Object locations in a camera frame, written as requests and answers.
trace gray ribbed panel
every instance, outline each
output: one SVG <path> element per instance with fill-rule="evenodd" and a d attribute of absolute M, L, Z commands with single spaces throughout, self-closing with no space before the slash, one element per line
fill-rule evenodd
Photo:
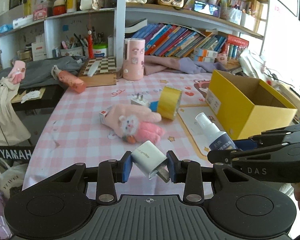
<path fill-rule="evenodd" d="M 60 240 L 242 239 L 221 231 L 200 207 L 185 205 L 177 196 L 123 196 L 115 205 L 99 207 L 88 224 Z M 272 240 L 289 239 L 284 235 Z"/>

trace spray bottle label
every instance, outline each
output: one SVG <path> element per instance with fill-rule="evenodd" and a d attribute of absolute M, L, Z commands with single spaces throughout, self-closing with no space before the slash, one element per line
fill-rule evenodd
<path fill-rule="evenodd" d="M 224 133 L 219 138 L 213 141 L 209 145 L 210 150 L 229 150 L 229 149 L 236 149 L 234 142 L 231 140 L 229 135 Z"/>

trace green lid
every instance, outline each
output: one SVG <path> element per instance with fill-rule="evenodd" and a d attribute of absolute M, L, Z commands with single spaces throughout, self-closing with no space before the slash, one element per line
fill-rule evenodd
<path fill-rule="evenodd" d="M 95 44 L 92 46 L 93 49 L 107 49 L 108 48 L 108 44 L 103 42 L 100 44 Z"/>

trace red tassel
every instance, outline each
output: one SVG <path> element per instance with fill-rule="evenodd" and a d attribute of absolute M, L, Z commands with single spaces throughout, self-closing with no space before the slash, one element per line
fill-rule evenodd
<path fill-rule="evenodd" d="M 88 31 L 88 51 L 89 51 L 89 58 L 94 58 L 93 57 L 93 49 L 92 49 L 92 32 Z"/>

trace open cardboard box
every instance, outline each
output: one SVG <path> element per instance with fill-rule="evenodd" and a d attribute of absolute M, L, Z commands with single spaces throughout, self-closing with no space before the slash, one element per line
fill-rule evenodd
<path fill-rule="evenodd" d="M 289 126 L 297 112 L 292 103 L 264 81 L 216 70 L 206 101 L 233 140 Z"/>

